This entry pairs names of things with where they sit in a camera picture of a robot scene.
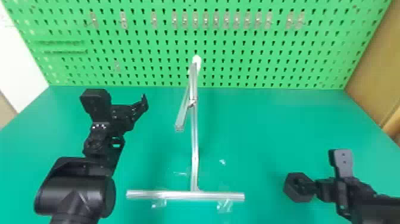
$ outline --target horizontal metal bar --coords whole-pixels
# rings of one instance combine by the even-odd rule
[[[128,190],[127,199],[165,199],[183,201],[244,201],[245,194],[242,192],[216,192],[216,191],[143,191]]]

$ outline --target vertical metal rod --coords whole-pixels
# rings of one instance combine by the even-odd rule
[[[199,172],[199,142],[197,132],[197,103],[192,107],[192,176],[190,178],[190,190],[199,191],[198,172]]]
[[[199,142],[197,128],[197,64],[192,63],[189,69],[189,97],[192,114],[190,116],[192,127],[192,174],[190,177],[190,190],[199,191],[198,172],[199,172]]]

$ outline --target metal bracket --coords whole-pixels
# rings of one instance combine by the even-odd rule
[[[263,19],[263,14],[261,12],[256,13],[254,28],[259,29],[261,27],[261,20]]]
[[[193,12],[193,29],[197,29],[199,27],[199,14],[197,11]]]
[[[121,72],[120,63],[117,60],[114,61],[114,68],[116,72]]]
[[[237,12],[233,17],[233,28],[237,30],[239,27],[240,27],[240,13]]]
[[[92,20],[92,24],[96,29],[99,29],[99,24],[97,22],[96,14],[94,12],[90,12],[90,19]]]
[[[178,29],[178,18],[175,11],[172,12],[172,28]]]
[[[182,28],[187,29],[189,24],[188,12],[182,12]]]
[[[203,13],[203,29],[208,29],[208,23],[210,23],[208,12],[204,12]]]
[[[301,29],[301,27],[305,24],[305,12],[300,12],[299,17],[297,19],[297,23],[295,26],[296,30]]]
[[[216,11],[214,12],[214,18],[212,19],[212,27],[218,29],[220,25],[220,14]]]
[[[153,29],[157,29],[157,14],[155,12],[151,12],[151,24]]]
[[[128,29],[128,21],[126,19],[126,13],[124,11],[120,12],[121,17],[121,27],[122,29]]]
[[[190,109],[191,141],[192,141],[192,174],[190,176],[190,191],[144,191],[128,190],[128,199],[168,199],[168,200],[211,200],[211,201],[244,201],[243,192],[212,192],[201,191],[198,187],[199,143],[198,143],[198,90],[197,79],[201,68],[201,58],[195,55],[189,66],[189,84],[186,87],[182,103],[175,122],[175,130],[183,131],[186,116]]]
[[[329,163],[337,178],[353,177],[353,153],[350,150],[329,150]]]
[[[293,16],[294,16],[293,11],[289,12],[289,14],[287,15],[287,20],[286,20],[287,29],[290,29],[290,27],[293,25]]]
[[[228,29],[229,28],[229,12],[226,12],[224,14],[224,21],[223,21],[222,28],[224,28],[224,29]]]
[[[251,18],[251,13],[250,12],[246,12],[245,13],[245,23],[243,24],[243,28],[244,29],[248,29],[250,28],[250,18]]]
[[[267,16],[265,17],[265,25],[264,29],[269,29],[271,28],[272,25],[272,12],[267,12]]]

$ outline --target metal clamp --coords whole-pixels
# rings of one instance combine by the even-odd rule
[[[188,24],[188,12],[184,11],[182,12],[182,28],[187,29]]]
[[[212,19],[212,27],[214,29],[218,29],[219,25],[220,25],[220,15],[216,11],[216,12],[214,12],[214,18]]]
[[[96,14],[94,12],[90,12],[90,19],[92,20],[93,26],[98,29],[99,23],[97,22]]]
[[[122,29],[128,29],[128,21],[126,19],[126,13],[124,11],[120,12],[120,18],[121,18]]]
[[[271,28],[272,25],[272,12],[267,12],[267,16],[265,17],[265,25],[264,29],[269,29]]]
[[[153,29],[157,29],[157,14],[155,12],[151,12],[151,24]]]
[[[289,12],[289,14],[287,15],[287,20],[286,20],[287,29],[290,29],[290,27],[293,25],[293,16],[294,16],[293,11]]]
[[[261,20],[263,19],[263,14],[261,12],[256,13],[254,28],[259,29],[261,27]]]
[[[172,28],[178,29],[178,18],[175,11],[172,12]]]
[[[244,29],[248,29],[250,28],[250,18],[251,18],[251,13],[250,12],[246,12],[245,14],[245,23],[243,24],[243,28]]]
[[[197,11],[194,11],[192,14],[193,18],[193,29],[197,29],[199,27],[199,14]]]
[[[225,14],[224,14],[224,21],[223,21],[222,28],[224,28],[224,29],[229,28],[229,12],[225,12]]]
[[[237,30],[239,27],[240,27],[240,13],[237,12],[233,17],[233,28]]]
[[[297,18],[297,23],[295,26],[296,30],[301,29],[301,27],[305,24],[305,12],[300,12],[299,17]]]
[[[208,29],[209,16],[208,12],[203,13],[203,29]]]

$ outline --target wooden panel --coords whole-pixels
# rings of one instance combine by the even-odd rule
[[[8,103],[0,92],[0,129],[2,129],[11,119],[17,115],[17,112]]]
[[[400,97],[400,1],[392,1],[346,91],[383,127]]]

